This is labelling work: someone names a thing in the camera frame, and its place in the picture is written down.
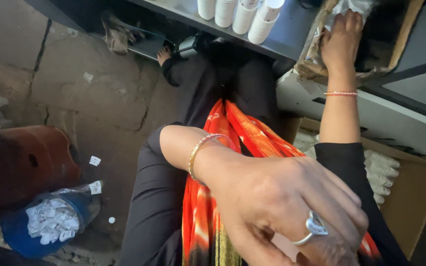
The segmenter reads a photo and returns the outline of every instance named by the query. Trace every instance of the cardboard box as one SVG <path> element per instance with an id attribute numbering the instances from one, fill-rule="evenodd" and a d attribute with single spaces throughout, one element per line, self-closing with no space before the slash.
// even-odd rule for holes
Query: cardboard box
<path id="1" fill-rule="evenodd" d="M 320 131 L 320 122 L 309 118 L 284 120 L 284 139 L 293 143 L 298 128 Z M 362 138 L 365 149 L 374 150 L 400 161 L 399 176 L 394 179 L 390 195 L 381 205 L 384 219 L 397 243 L 410 260 L 426 223 L 426 160 Z"/>
<path id="2" fill-rule="evenodd" d="M 404 51 L 410 30 L 417 19 L 417 15 L 422 8 L 425 0 L 408 0 L 407 12 L 402 22 L 402 26 L 397 36 L 392 56 L 387 67 L 379 67 L 370 72 L 358 72 L 356 77 L 358 81 L 363 82 L 371 78 L 376 78 L 387 74 L 393 70 L 399 62 L 402 52 Z M 325 66 L 314 63 L 314 58 L 319 53 L 321 31 L 325 25 L 328 14 L 337 5 L 339 0 L 325 0 L 311 25 L 311 29 L 299 60 L 294 68 L 299 73 L 299 80 L 313 80 L 326 85 L 328 83 L 328 70 Z"/>

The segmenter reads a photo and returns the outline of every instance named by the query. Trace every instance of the black sleeve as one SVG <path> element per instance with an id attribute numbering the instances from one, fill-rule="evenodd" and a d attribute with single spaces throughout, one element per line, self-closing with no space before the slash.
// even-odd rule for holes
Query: black sleeve
<path id="1" fill-rule="evenodd" d="M 162 154 L 159 137 L 163 128 L 152 132 L 139 151 L 120 266 L 182 263 L 182 205 L 187 173 L 170 165 Z"/>
<path id="2" fill-rule="evenodd" d="M 373 197 L 364 170 L 364 149 L 357 143 L 319 143 L 315 145 L 317 161 L 340 177 L 360 198 L 369 219 L 368 232 L 387 265 L 409 265 L 394 236 L 387 228 Z"/>

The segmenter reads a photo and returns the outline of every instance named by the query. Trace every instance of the orange scarf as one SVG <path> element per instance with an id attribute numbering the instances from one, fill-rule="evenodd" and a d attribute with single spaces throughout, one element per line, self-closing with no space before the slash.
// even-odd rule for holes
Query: orange scarf
<path id="1" fill-rule="evenodd" d="M 239 153 L 241 139 L 254 157 L 305 156 L 264 123 L 243 114 L 229 100 L 224 104 L 222 100 L 216 102 L 203 129 L 230 137 Z M 228 146 L 226 140 L 219 140 Z M 187 177 L 183 202 L 182 242 L 183 266 L 241 265 L 241 257 L 221 222 L 215 198 L 206 186 L 193 181 L 190 175 Z"/>

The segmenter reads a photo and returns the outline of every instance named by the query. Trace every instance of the bare foot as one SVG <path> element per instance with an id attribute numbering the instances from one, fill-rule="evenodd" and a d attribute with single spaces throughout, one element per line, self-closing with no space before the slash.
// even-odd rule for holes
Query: bare foot
<path id="1" fill-rule="evenodd" d="M 160 66 L 162 66 L 165 60 L 169 59 L 170 57 L 172 57 L 172 52 L 167 46 L 162 47 L 157 53 L 157 61 L 159 62 Z"/>

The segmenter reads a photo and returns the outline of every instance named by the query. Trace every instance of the paper cup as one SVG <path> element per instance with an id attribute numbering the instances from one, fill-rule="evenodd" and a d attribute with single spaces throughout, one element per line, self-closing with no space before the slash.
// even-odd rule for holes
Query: paper cup
<path id="1" fill-rule="evenodd" d="M 197 0 L 198 14 L 206 20 L 214 17 L 216 0 Z"/>
<path id="2" fill-rule="evenodd" d="M 262 44 L 267 39 L 267 36 L 271 32 L 271 29 L 278 18 L 279 16 L 277 16 L 275 20 L 268 22 L 264 21 L 258 16 L 258 14 L 256 14 L 252 20 L 251 28 L 249 29 L 249 41 L 255 45 Z"/>
<path id="3" fill-rule="evenodd" d="M 265 0 L 257 10 L 257 15 L 264 21 L 274 21 L 279 16 L 283 5 L 284 0 Z"/>
<path id="4" fill-rule="evenodd" d="M 238 6 L 242 6 L 245 9 L 256 9 L 259 6 L 259 2 L 259 0 L 239 0 Z"/>
<path id="5" fill-rule="evenodd" d="M 237 34 L 245 34 L 251 26 L 252 19 L 256 15 L 257 6 L 254 9 L 246 9 L 242 5 L 236 8 L 233 20 L 233 30 Z"/>
<path id="6" fill-rule="evenodd" d="M 236 3 L 236 0 L 216 0 L 216 10 L 214 14 L 216 25 L 226 28 L 233 23 Z"/>

